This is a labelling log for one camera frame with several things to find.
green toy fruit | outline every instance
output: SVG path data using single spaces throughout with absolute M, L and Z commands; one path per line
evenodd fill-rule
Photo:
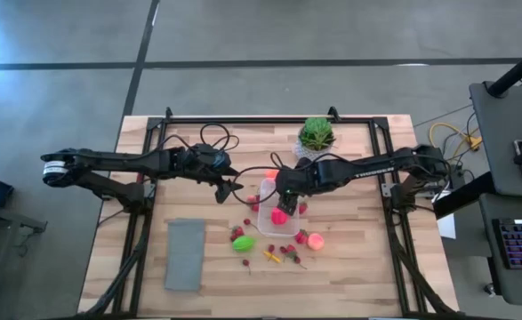
M 236 252 L 248 252 L 253 248 L 254 239 L 249 236 L 240 236 L 233 241 L 233 250 Z

gray floor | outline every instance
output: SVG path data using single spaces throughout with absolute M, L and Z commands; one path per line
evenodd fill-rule
M 0 2 L 0 63 L 135 61 L 150 1 Z M 522 56 L 520 0 L 163 0 L 148 61 L 507 58 Z M 411 114 L 420 124 L 470 103 L 468 85 L 509 65 L 145 70 L 135 115 Z M 39 156 L 61 148 L 112 150 L 133 72 L 0 71 L 0 180 L 11 206 L 49 220 L 25 258 L 12 252 L 0 319 L 76 311 L 100 201 L 41 181 Z M 471 108 L 437 121 L 462 128 Z M 429 143 L 435 121 L 415 128 Z M 448 134 L 436 131 L 439 144 Z M 484 150 L 463 158 L 487 170 Z M 522 307 L 480 291 L 484 260 L 447 246 L 461 310 L 522 318 Z

gray towel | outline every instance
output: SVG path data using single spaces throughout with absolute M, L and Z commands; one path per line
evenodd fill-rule
M 176 219 L 168 223 L 165 289 L 197 292 L 204 261 L 205 220 Z

clear plastic container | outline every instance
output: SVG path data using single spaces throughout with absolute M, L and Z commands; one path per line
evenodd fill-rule
M 265 179 L 261 182 L 260 196 L 264 199 L 276 188 L 274 179 Z M 275 193 L 267 201 L 259 204 L 259 215 L 257 220 L 257 227 L 259 232 L 265 236 L 287 237 L 296 236 L 300 232 L 300 217 L 298 213 L 298 206 L 294 211 L 292 217 L 288 217 L 286 223 L 276 225 L 272 223 L 271 215 L 272 209 L 278 205 L 278 193 Z

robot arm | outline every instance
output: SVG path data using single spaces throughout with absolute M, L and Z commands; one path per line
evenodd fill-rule
M 279 194 L 278 209 L 292 215 L 298 196 L 313 196 L 344 187 L 354 179 L 393 171 L 409 172 L 411 176 L 400 186 L 400 205 L 412 201 L 428 182 L 439 181 L 447 174 L 446 161 L 438 148 L 419 146 L 401 148 L 390 155 L 371 156 L 354 161 L 345 159 L 311 162 L 302 158 L 294 169 L 284 167 L 276 177 Z
M 92 171 L 138 172 L 152 180 L 184 178 L 217 186 L 215 199 L 222 204 L 231 191 L 243 186 L 224 180 L 235 176 L 229 155 L 208 144 L 191 148 L 154 150 L 145 155 L 97 152 L 89 149 L 64 149 L 41 156 L 45 161 L 43 181 L 50 187 L 79 186 L 100 198 L 115 197 L 129 212 L 144 204 L 146 193 L 141 183 L 122 184 Z

